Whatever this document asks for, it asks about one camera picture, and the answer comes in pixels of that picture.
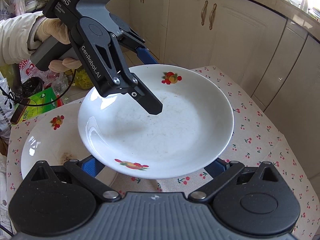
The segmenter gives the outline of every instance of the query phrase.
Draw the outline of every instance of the green package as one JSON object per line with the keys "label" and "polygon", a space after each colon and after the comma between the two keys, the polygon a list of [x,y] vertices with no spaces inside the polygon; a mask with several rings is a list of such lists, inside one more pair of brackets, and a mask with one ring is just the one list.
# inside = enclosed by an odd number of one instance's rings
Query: green package
{"label": "green package", "polygon": [[[30,102],[29,102],[30,105],[41,105],[41,104],[49,103],[50,101],[55,100],[57,97],[54,94],[52,88],[48,88],[29,98],[30,98]],[[27,108],[23,111],[20,117],[19,123],[24,122],[34,116],[38,116],[40,114],[46,113],[55,108],[57,108],[57,102],[54,102],[47,106],[27,106]]]}

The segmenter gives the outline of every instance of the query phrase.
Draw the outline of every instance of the plate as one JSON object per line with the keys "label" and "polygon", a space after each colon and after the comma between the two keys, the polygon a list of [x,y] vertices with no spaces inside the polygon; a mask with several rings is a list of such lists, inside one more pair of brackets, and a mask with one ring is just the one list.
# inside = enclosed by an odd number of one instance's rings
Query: plate
{"label": "plate", "polygon": [[102,98],[93,88],[78,116],[81,139],[110,168],[145,179],[176,178],[209,165],[228,145],[233,110],[223,92],[193,71],[170,65],[131,67],[163,103],[148,114],[128,94]]}
{"label": "plate", "polygon": [[[30,132],[21,154],[22,177],[39,160],[49,165],[63,165],[71,159],[83,160],[90,152],[80,138],[77,120],[79,103],[67,104],[47,112]],[[117,172],[105,167],[96,178],[110,186]]]}

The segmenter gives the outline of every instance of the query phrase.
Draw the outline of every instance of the white glove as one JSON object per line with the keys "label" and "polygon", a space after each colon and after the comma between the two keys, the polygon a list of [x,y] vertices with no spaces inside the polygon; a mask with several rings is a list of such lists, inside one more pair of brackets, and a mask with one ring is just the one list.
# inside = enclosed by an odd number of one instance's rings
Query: white glove
{"label": "white glove", "polygon": [[[68,28],[60,19],[45,19],[36,31],[35,40],[44,42],[50,36],[53,36],[63,44],[70,44]],[[51,61],[49,69],[61,73],[70,69],[77,69],[81,66],[80,60],[65,58],[64,60]]]}

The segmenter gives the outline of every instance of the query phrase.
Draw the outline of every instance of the tablecloth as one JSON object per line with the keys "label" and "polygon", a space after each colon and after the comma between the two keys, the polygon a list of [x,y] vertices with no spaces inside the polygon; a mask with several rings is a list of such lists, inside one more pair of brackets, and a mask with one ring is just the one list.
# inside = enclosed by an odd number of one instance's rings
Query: tablecloth
{"label": "tablecloth", "polygon": [[[217,67],[203,67],[194,69],[194,71],[215,83],[227,96],[233,108],[234,133],[220,158],[227,162],[237,160],[246,166],[259,166],[262,161],[272,162],[292,189],[301,206],[301,214],[293,234],[298,239],[311,239],[320,225],[319,199],[284,135],[277,130],[253,100]],[[9,202],[22,182],[20,160],[24,142],[41,118],[42,116],[34,117],[12,127],[7,159]],[[188,195],[210,180],[212,177],[204,169],[188,176],[160,180],[119,174],[112,188],[121,195],[127,191],[179,191]]]}

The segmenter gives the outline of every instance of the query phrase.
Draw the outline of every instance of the tiled floor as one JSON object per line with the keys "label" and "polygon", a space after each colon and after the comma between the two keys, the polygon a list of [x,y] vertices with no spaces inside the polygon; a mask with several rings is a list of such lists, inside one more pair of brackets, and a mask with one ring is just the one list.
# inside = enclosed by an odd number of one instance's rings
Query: tiled floor
{"label": "tiled floor", "polygon": [[[124,58],[127,62],[128,67],[143,65],[142,61],[137,57],[137,55],[132,51],[124,52]],[[76,86],[72,86],[66,93],[66,97],[70,99],[70,102],[83,98],[87,95],[89,90],[83,90]]]}

